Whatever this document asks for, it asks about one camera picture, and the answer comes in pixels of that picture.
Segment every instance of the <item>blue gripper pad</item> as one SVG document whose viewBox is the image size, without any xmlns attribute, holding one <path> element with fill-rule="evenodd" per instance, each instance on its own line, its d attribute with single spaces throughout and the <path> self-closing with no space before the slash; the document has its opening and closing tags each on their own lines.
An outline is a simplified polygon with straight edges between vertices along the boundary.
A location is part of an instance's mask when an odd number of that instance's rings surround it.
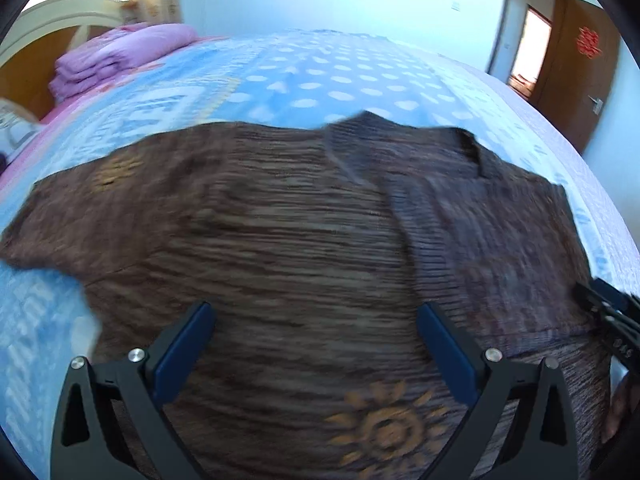
<svg viewBox="0 0 640 480">
<path fill-rule="evenodd" d="M 418 334 L 457 402 L 471 407 L 479 398 L 476 371 L 428 303 L 418 307 Z"/>
<path fill-rule="evenodd" d="M 174 337 L 155 366 L 152 399 L 156 406 L 173 402 L 191 373 L 202 349 L 211 338 L 216 311 L 202 303 Z"/>
</svg>

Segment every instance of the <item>pillow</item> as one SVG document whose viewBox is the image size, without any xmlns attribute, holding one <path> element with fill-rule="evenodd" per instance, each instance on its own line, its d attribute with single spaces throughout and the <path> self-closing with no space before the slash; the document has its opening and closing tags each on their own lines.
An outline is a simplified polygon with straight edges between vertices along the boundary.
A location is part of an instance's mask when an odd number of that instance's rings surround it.
<svg viewBox="0 0 640 480">
<path fill-rule="evenodd" d="M 0 98 L 0 153 L 8 164 L 42 129 L 37 118 L 20 105 Z"/>
</svg>

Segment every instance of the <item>orange sun pattern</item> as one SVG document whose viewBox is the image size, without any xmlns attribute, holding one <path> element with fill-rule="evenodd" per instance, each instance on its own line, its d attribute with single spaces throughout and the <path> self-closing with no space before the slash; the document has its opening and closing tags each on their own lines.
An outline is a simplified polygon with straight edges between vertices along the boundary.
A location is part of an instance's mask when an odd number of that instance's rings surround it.
<svg viewBox="0 0 640 480">
<path fill-rule="evenodd" d="M 372 402 L 357 392 L 348 392 L 344 400 L 352 408 L 351 413 L 337 413 L 327 418 L 327 422 L 346 430 L 329 441 L 332 446 L 350 447 L 340 465 L 363 463 L 358 480 L 377 474 L 393 478 L 412 467 L 424 467 L 427 455 L 439 453 L 446 443 L 443 436 L 449 428 L 437 424 L 437 420 L 448 408 L 439 406 L 420 416 L 421 408 L 430 402 L 433 392 L 427 391 L 412 402 L 402 400 L 405 392 L 405 381 L 390 387 L 373 383 L 370 385 Z"/>
</svg>

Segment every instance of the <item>pink folded blanket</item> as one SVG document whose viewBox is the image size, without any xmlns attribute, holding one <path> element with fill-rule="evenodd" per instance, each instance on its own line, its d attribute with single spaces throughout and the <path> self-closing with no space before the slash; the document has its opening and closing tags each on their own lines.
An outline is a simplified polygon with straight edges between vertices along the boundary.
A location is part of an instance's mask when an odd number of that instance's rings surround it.
<svg viewBox="0 0 640 480">
<path fill-rule="evenodd" d="M 167 23 L 144 27 L 103 41 L 99 48 L 75 49 L 56 62 L 56 76 L 49 84 L 57 102 L 85 92 L 125 70 L 142 66 L 187 46 L 197 39 L 193 27 Z"/>
</svg>

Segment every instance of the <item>door handle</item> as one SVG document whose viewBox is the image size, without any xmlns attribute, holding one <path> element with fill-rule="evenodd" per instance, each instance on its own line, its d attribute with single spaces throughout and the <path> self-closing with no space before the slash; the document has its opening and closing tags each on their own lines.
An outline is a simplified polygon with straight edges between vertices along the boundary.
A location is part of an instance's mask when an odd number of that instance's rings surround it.
<svg viewBox="0 0 640 480">
<path fill-rule="evenodd" d="M 604 101 L 600 98 L 594 99 L 590 95 L 587 97 L 591 99 L 591 101 L 593 101 L 593 113 L 596 115 L 599 115 L 600 112 L 602 111 L 602 107 L 604 106 Z"/>
</svg>

